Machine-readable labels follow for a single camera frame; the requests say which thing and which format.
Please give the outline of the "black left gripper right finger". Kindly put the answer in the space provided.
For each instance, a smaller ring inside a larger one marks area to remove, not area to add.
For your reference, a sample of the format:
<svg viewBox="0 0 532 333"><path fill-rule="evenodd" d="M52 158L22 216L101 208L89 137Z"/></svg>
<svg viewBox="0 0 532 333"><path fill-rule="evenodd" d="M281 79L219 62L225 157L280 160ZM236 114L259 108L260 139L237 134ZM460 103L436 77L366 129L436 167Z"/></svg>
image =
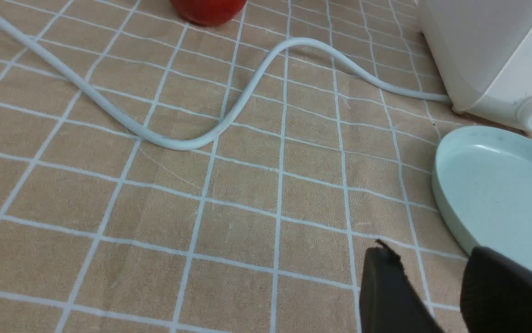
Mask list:
<svg viewBox="0 0 532 333"><path fill-rule="evenodd" d="M488 247L473 248L460 312L470 333L532 333L532 271Z"/></svg>

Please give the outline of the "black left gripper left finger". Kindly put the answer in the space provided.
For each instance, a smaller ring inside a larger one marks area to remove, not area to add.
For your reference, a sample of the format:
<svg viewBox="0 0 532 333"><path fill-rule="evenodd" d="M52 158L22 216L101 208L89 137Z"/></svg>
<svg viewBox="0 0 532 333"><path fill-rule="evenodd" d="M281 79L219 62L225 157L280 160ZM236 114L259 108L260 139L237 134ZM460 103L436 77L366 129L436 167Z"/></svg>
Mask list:
<svg viewBox="0 0 532 333"><path fill-rule="evenodd" d="M407 277L401 256L382 240L365 252L359 312L364 333L441 333Z"/></svg>

